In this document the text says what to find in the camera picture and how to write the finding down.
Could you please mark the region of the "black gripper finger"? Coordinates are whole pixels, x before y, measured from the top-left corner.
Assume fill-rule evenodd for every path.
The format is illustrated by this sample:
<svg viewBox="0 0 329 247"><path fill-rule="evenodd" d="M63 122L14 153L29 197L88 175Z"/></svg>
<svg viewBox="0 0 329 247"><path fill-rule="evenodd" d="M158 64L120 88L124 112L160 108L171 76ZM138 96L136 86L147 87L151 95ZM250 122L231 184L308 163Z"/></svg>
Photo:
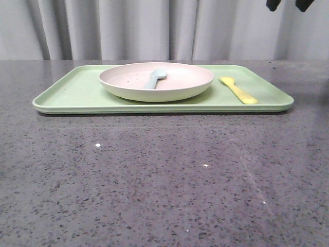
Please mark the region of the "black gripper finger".
<svg viewBox="0 0 329 247"><path fill-rule="evenodd" d="M266 6L270 11L276 11L280 2L281 2L281 0L267 0Z"/></svg>
<svg viewBox="0 0 329 247"><path fill-rule="evenodd" d="M295 5L301 12L305 12L313 2L314 0L296 0Z"/></svg>

